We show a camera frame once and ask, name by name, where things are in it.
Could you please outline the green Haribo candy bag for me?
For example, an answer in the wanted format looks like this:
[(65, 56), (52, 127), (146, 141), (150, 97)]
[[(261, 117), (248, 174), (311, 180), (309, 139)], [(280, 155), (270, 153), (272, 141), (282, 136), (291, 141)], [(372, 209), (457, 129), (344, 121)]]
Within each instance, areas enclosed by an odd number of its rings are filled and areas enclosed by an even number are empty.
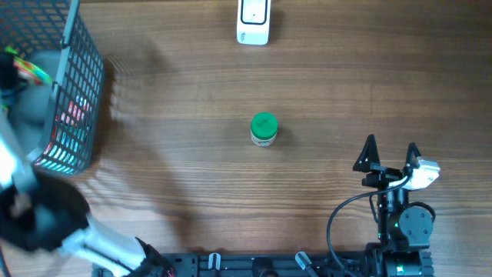
[(37, 65), (22, 59), (12, 47), (7, 46), (5, 53), (13, 56), (13, 66), (21, 80), (37, 86), (51, 85), (53, 83), (52, 77), (47, 72)]

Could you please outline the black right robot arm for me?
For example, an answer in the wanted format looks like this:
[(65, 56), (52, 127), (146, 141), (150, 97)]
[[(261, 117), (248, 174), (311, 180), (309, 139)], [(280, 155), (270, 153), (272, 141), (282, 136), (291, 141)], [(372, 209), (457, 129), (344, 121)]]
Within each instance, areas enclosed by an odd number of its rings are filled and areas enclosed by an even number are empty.
[(351, 268), (360, 276), (432, 275), (424, 250), (430, 247), (436, 213), (428, 204), (411, 202), (409, 194), (437, 180), (437, 161), (423, 157), (412, 142), (402, 169), (382, 166), (375, 136), (369, 135), (353, 170), (365, 173), (362, 185), (375, 189), (377, 201), (370, 207), (378, 241), (367, 244), (360, 264)]

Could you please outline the dark grey plastic basket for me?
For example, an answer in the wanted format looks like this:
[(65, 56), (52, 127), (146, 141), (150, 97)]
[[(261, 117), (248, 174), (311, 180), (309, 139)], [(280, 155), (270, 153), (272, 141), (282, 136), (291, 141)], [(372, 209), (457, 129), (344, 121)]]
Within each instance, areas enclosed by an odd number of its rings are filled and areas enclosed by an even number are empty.
[(7, 119), (32, 167), (75, 175), (91, 162), (105, 68), (78, 1), (3, 1), (1, 48), (51, 81), (9, 92)]

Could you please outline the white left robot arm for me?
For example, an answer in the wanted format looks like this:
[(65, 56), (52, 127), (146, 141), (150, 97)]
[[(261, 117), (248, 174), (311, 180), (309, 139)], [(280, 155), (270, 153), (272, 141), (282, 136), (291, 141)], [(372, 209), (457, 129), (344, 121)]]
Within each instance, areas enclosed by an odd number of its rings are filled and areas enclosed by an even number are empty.
[(71, 184), (37, 171), (1, 118), (1, 237), (28, 252), (73, 255), (114, 276), (170, 276), (171, 263), (136, 237), (98, 221)]

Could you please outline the green lid jar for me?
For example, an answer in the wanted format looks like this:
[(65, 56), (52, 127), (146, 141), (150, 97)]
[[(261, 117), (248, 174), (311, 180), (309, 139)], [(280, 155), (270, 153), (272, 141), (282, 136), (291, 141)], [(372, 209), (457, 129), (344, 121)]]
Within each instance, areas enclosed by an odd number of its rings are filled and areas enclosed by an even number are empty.
[(267, 147), (276, 139), (278, 120), (270, 112), (259, 112), (251, 120), (251, 140), (255, 145)]

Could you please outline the white barcode scanner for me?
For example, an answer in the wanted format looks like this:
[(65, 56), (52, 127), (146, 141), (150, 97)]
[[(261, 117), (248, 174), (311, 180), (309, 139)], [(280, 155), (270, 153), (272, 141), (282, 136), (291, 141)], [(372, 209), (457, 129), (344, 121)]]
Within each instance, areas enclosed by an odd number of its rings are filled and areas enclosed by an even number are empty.
[(270, 35), (271, 0), (238, 0), (237, 41), (266, 45)]

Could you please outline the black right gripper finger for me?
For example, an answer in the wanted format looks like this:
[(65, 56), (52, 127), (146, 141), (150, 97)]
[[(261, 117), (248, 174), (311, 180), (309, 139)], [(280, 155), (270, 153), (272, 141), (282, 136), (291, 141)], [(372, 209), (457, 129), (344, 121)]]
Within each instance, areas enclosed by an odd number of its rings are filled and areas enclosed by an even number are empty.
[(417, 158), (420, 156), (421, 154), (420, 151), (418, 150), (417, 145), (414, 142), (411, 142), (407, 148), (405, 166), (408, 168), (416, 168)]
[(374, 134), (370, 134), (364, 147), (353, 165), (356, 172), (374, 172), (381, 170), (381, 162), (377, 150), (377, 143)]

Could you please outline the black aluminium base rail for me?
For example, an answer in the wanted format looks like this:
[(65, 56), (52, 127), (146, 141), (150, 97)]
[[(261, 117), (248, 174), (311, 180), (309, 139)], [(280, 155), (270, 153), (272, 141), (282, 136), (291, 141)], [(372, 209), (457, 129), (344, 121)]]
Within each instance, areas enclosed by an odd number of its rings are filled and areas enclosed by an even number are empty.
[(210, 255), (165, 254), (171, 270), (164, 276), (423, 276), (435, 271), (429, 252), (384, 254), (375, 258), (369, 252), (343, 252), (337, 264), (331, 254), (312, 255)]

